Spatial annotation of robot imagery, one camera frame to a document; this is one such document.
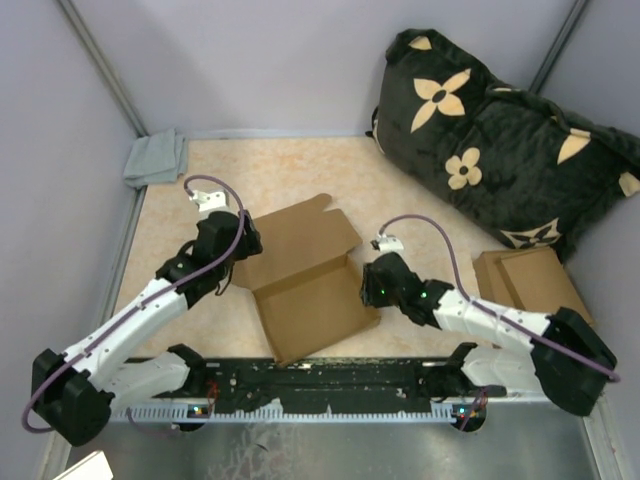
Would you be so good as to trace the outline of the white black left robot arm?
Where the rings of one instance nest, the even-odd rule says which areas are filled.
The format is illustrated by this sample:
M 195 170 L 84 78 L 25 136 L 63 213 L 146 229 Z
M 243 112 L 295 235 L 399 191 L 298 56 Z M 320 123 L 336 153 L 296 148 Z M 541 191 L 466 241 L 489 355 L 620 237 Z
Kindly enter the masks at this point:
M 48 431 L 71 446 L 93 440 L 113 413 L 143 398 L 179 390 L 194 397 L 207 385 L 200 355 L 184 345 L 131 364 L 130 354 L 202 298 L 220 296 L 236 262 L 262 252 L 250 213 L 215 210 L 197 223 L 198 234 L 167 260 L 141 293 L 104 325 L 61 353 L 43 350 L 33 361 L 31 398 L 22 426 L 35 412 Z

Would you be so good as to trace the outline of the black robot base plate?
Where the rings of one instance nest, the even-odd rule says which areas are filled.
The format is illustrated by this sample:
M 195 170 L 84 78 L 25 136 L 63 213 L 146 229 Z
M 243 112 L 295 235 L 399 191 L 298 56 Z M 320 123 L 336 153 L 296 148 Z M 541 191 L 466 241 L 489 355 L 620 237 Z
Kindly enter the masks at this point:
M 186 386 L 160 397 L 189 400 L 190 418 L 293 422 L 418 420 L 461 424 L 465 403 L 502 398 L 479 387 L 456 357 L 315 358 L 279 366 L 266 358 L 209 358 Z

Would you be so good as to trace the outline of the brown cardboard box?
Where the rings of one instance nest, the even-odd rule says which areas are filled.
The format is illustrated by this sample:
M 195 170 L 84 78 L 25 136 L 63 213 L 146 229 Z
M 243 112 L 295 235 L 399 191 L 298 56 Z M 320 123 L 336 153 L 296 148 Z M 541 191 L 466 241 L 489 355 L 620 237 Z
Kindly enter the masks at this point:
M 332 196 L 312 198 L 253 220 L 263 251 L 235 264 L 232 283 L 249 290 L 273 359 L 302 360 L 377 326 L 360 298 L 363 240 Z

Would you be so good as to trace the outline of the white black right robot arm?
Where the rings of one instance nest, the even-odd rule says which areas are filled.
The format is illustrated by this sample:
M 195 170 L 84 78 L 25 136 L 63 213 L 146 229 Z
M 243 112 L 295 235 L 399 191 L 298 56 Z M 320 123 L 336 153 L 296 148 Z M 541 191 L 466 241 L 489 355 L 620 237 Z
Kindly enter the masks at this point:
M 481 300 L 450 283 L 420 279 L 396 252 L 364 265 L 360 298 L 368 307 L 395 307 L 418 326 L 488 341 L 447 369 L 447 387 L 458 396 L 500 386 L 540 393 L 586 417 L 604 387 L 619 379 L 616 356 L 578 312 L 530 312 Z

